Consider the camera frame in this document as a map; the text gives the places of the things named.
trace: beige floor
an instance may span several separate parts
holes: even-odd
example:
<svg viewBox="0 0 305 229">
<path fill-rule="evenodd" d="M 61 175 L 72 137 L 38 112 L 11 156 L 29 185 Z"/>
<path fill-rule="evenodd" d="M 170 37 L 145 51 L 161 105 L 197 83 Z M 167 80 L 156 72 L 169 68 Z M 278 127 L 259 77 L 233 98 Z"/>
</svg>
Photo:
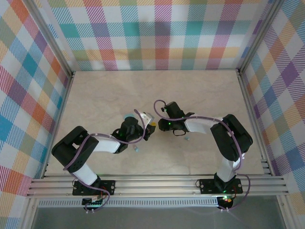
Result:
<svg viewBox="0 0 305 229">
<path fill-rule="evenodd" d="M 185 113 L 234 114 L 254 139 L 235 71 L 126 71 L 77 72 L 55 142 L 77 125 L 110 134 L 134 108 L 154 115 L 156 99 L 176 101 Z M 189 141 L 156 128 L 148 142 L 137 144 L 139 152 L 129 146 L 118 155 L 94 153 L 87 162 L 98 174 L 215 173 L 222 156 L 212 135 L 187 136 Z M 260 160 L 254 143 L 240 172 L 263 173 Z M 47 174 L 62 174 L 62 168 L 51 156 Z"/>
</svg>

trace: metal frame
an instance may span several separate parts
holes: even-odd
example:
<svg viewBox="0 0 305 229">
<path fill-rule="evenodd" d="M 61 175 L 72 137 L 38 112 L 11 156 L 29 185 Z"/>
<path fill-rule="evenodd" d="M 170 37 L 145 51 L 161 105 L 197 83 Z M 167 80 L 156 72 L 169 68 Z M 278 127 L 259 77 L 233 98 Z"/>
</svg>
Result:
<svg viewBox="0 0 305 229">
<path fill-rule="evenodd" d="M 251 196 L 287 195 L 282 177 L 250 175 Z M 201 195 L 195 183 L 198 179 L 213 179 L 213 175 L 103 175 L 104 180 L 115 180 L 115 197 L 119 198 L 165 198 L 165 197 L 218 197 L 223 194 Z M 240 176 L 244 190 L 248 180 Z M 29 198 L 79 198 L 72 195 L 74 178 L 70 175 L 46 176 L 32 181 Z"/>
<path fill-rule="evenodd" d="M 68 101 L 68 97 L 69 97 L 69 94 L 70 94 L 70 91 L 71 91 L 71 88 L 72 88 L 74 76 L 75 76 L 75 72 L 73 73 L 72 78 L 69 79 L 68 84 L 67 84 L 67 91 L 66 91 L 66 94 L 65 94 L 65 96 L 64 96 L 64 99 L 63 99 L 63 102 L 62 102 L 62 105 L 61 105 L 61 109 L 60 109 L 58 118 L 57 118 L 57 120 L 56 120 L 56 126 L 55 126 L 55 129 L 54 129 L 54 134 L 53 134 L 53 136 L 51 137 L 51 143 L 50 143 L 51 146 L 54 145 L 55 136 L 56 136 L 57 133 L 58 133 L 59 124 L 61 123 L 61 119 L 62 119 L 62 116 L 63 116 L 63 112 L 64 112 L 64 110 L 65 110 L 65 107 L 66 107 L 66 104 L 67 104 L 67 101 Z M 49 159 L 50 159 L 50 156 L 51 156 L 51 151 L 52 151 L 51 148 L 48 149 L 46 158 L 45 158 L 45 160 L 44 160 L 44 162 L 43 162 L 43 164 L 42 164 L 41 173 L 40 173 L 40 178 L 41 178 L 41 179 L 43 179 L 44 174 L 45 174 L 45 172 L 47 171 L 47 166 L 48 166 Z"/>
<path fill-rule="evenodd" d="M 67 55 L 70 58 L 70 66 L 73 68 L 74 71 L 80 71 L 81 69 L 78 65 L 78 62 L 76 61 L 76 58 L 71 50 L 71 47 L 68 44 L 68 42 L 61 30 L 61 27 L 55 18 L 54 13 L 52 12 L 52 8 L 51 8 L 48 0 L 40 0 L 40 3 L 44 9 L 45 14 L 47 15 L 48 19 L 50 20 L 51 24 L 53 25 L 53 28 L 56 31 L 63 48 L 65 49 L 65 51 L 67 52 Z"/>
<path fill-rule="evenodd" d="M 249 95 L 248 91 L 246 90 L 246 84 L 243 80 L 242 73 L 239 72 L 238 70 L 236 70 L 236 74 L 237 74 L 239 85 L 242 90 L 244 102 L 245 102 L 245 105 L 247 108 L 250 123 L 252 125 L 252 129 L 254 132 L 254 136 L 255 136 L 256 142 L 259 146 L 261 156 L 263 159 L 262 160 L 263 169 L 265 171 L 265 168 L 268 166 L 268 169 L 270 169 L 270 174 L 275 177 L 275 172 L 274 172 L 274 169 L 272 168 L 272 166 L 270 166 L 271 160 L 270 160 L 269 155 L 267 154 L 267 149 L 264 144 L 264 139 L 263 139 L 261 131 L 259 130 L 259 124 L 255 117 L 255 112 L 254 112 L 253 106 L 251 106 L 250 95 Z M 286 227 L 289 229 L 302 228 L 300 221 L 298 220 L 298 218 L 296 216 L 295 210 L 292 207 L 290 196 L 289 195 L 277 196 L 277 201 L 279 203 L 280 210 L 282 212 L 282 216 L 283 216 L 284 222 L 286 224 Z"/>
<path fill-rule="evenodd" d="M 69 67 L 65 57 L 63 56 L 57 42 L 55 41 L 55 38 L 53 37 L 48 25 L 45 23 L 42 15 L 40 14 L 40 11 L 36 4 L 32 0 L 22 0 L 28 11 L 30 12 L 31 16 L 34 18 L 34 21 L 39 27 L 39 30 L 41 31 L 42 35 L 46 39 L 46 42 L 51 47 L 52 51 L 54 52 L 56 58 L 58 59 L 62 69 L 64 72 L 72 78 L 73 76 L 73 70 Z"/>
<path fill-rule="evenodd" d="M 249 63 L 251 62 L 252 58 L 254 57 L 259 45 L 263 41 L 265 35 L 267 34 L 273 20 L 275 19 L 277 13 L 279 12 L 280 8 L 282 7 L 282 4 L 285 0 L 275 0 L 273 2 L 273 5 L 271 6 L 270 10 L 267 13 L 266 19 L 263 21 L 263 23 L 260 26 L 260 29 L 257 33 L 257 36 L 251 45 L 248 54 L 246 55 L 244 62 L 242 66 L 240 67 L 240 72 L 243 73 L 245 69 L 248 67 Z"/>
</svg>

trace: white cylinder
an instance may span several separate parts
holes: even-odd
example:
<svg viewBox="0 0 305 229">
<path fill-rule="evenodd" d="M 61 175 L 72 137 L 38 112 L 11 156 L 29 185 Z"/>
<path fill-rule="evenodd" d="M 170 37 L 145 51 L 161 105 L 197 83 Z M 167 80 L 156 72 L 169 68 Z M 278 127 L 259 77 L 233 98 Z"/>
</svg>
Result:
<svg viewBox="0 0 305 229">
<path fill-rule="evenodd" d="M 97 179 L 97 175 L 85 163 L 79 170 L 73 173 L 79 180 L 86 185 L 91 185 Z"/>
</svg>

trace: colorful plaid pattern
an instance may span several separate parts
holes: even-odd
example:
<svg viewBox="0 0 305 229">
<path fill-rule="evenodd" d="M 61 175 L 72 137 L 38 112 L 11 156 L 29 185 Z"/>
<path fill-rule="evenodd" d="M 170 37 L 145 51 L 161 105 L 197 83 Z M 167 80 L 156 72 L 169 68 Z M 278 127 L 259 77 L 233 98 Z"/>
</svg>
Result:
<svg viewBox="0 0 305 229">
<path fill-rule="evenodd" d="M 68 78 L 21 0 L 0 0 L 0 228 L 17 227 Z"/>
<path fill-rule="evenodd" d="M 245 71 L 267 151 L 305 226 L 305 1 L 286 0 Z"/>
<path fill-rule="evenodd" d="M 254 29 L 253 32 L 252 32 L 252 35 L 251 35 L 251 37 L 250 37 L 250 39 L 249 39 L 249 41 L 248 41 L 248 43 L 247 43 L 247 46 L 246 46 L 246 48 L 244 49 L 244 52 L 243 52 L 243 54 L 242 54 L 242 57 L 240 58 L 240 60 L 239 60 L 239 62 L 238 62 L 238 65 L 237 65 L 237 68 L 238 68 L 238 69 L 240 69 L 240 67 L 242 66 L 242 64 L 243 64 L 243 62 L 244 62 L 244 60 L 245 60 L 245 57 L 246 57 L 246 55 L 248 54 L 249 49 L 251 48 L 251 46 L 252 46 L 254 40 L 256 39 L 256 36 L 257 36 L 257 34 L 258 34 L 258 32 L 259 32 L 259 30 L 260 30 L 260 28 L 261 28 L 261 25 L 262 25 L 263 21 L 266 19 L 267 14 L 268 14 L 268 12 L 269 12 L 269 10 L 270 10 L 270 8 L 271 8 L 271 6 L 272 6 L 272 4 L 273 4 L 274 1 L 275 1 L 275 0 L 268 0 L 266 6 L 265 6 L 265 8 L 264 8 L 263 13 L 261 14 L 261 17 L 259 18 L 258 23 L 256 24 L 256 27 L 255 27 L 255 29 Z"/>
<path fill-rule="evenodd" d="M 268 1 L 48 0 L 69 56 L 36 0 L 67 61 L 75 59 L 82 71 L 236 68 L 262 2 Z"/>
</svg>

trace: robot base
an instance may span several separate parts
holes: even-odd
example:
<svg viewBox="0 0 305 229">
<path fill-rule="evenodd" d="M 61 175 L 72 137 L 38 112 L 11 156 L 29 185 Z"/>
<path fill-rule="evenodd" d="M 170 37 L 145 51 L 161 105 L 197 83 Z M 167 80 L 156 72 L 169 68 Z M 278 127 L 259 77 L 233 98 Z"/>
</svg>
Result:
<svg viewBox="0 0 305 229">
<path fill-rule="evenodd" d="M 101 180 L 99 177 L 96 181 L 91 184 L 92 187 L 102 188 L 107 190 L 110 195 L 114 194 L 115 190 L 115 180 Z M 101 191 L 88 188 L 82 185 L 79 181 L 75 181 L 73 184 L 73 196 L 98 196 L 101 194 Z"/>
<path fill-rule="evenodd" d="M 230 185 L 224 190 L 221 191 L 215 185 L 214 179 L 199 179 L 199 188 L 201 194 L 241 194 L 243 193 L 243 187 L 240 179 L 235 178 L 232 180 Z"/>
</svg>

